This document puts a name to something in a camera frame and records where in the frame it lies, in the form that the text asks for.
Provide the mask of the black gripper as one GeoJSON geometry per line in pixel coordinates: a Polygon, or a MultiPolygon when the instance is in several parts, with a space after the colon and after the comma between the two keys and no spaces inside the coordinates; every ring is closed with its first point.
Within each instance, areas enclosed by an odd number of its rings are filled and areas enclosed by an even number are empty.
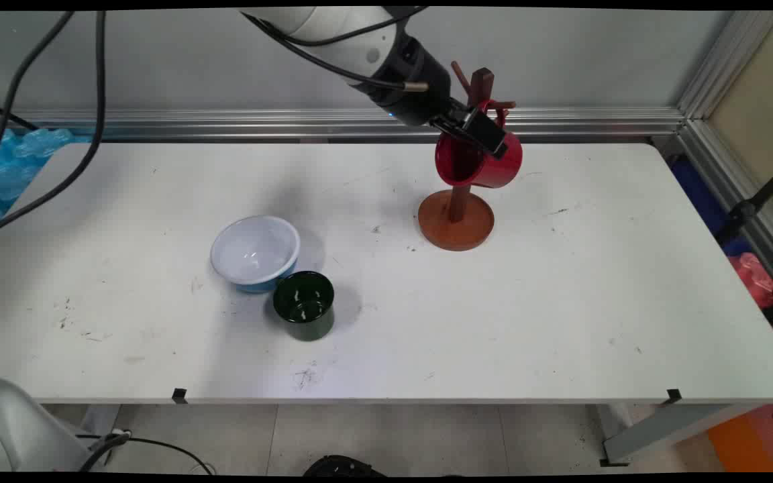
{"type": "Polygon", "coordinates": [[[496,159],[507,151],[507,132],[484,110],[467,111],[466,104],[455,100],[448,71],[405,32],[396,33],[373,79],[398,88],[373,83],[359,83],[353,88],[405,125],[427,123],[452,137],[467,138],[476,149],[496,159]]]}

